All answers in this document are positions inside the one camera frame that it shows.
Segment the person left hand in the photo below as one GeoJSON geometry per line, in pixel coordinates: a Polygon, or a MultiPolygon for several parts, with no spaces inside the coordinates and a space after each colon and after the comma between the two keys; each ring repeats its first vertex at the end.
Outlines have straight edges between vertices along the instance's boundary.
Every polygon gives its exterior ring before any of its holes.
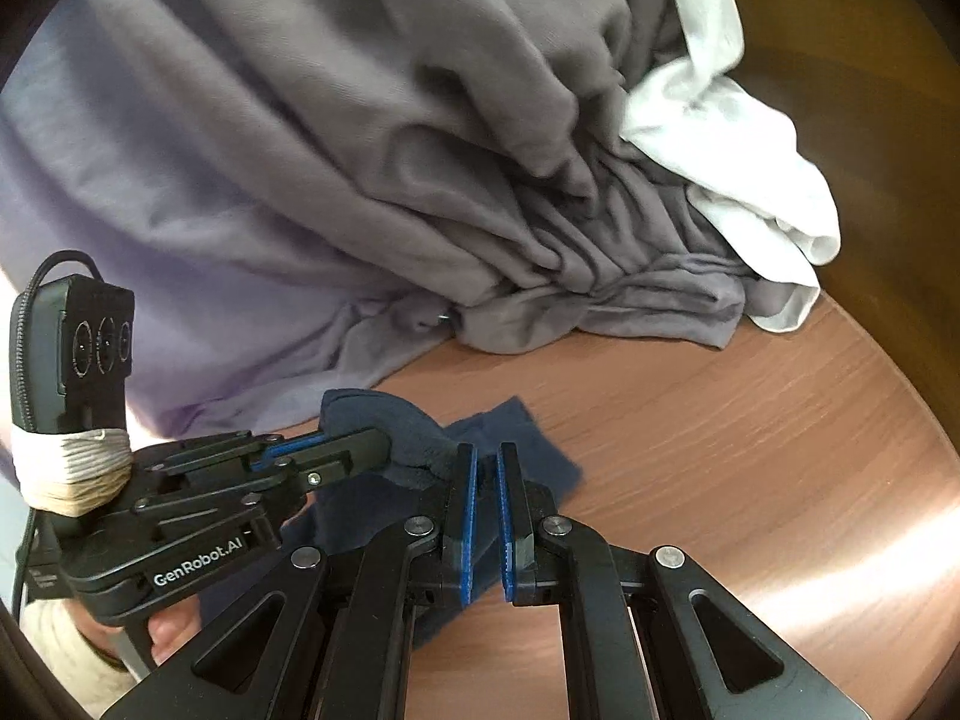
{"type": "MultiPolygon", "coordinates": [[[[65,601],[65,606],[76,630],[94,650],[114,660],[121,658],[114,647],[119,637],[119,629],[94,621],[94,617],[73,598],[65,601]]],[[[156,665],[161,665],[182,649],[201,627],[200,598],[197,595],[184,598],[176,605],[153,614],[148,621],[148,632],[151,639],[151,658],[156,665]]]]}

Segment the beige sleeve forearm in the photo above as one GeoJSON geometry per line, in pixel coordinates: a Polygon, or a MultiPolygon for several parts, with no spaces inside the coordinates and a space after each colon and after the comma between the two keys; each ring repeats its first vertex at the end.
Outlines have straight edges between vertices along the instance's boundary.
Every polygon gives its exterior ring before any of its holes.
{"type": "Polygon", "coordinates": [[[101,717],[137,684],[122,661],[101,655],[80,634],[64,600],[29,603],[21,611],[20,629],[89,717],[101,717]]]}

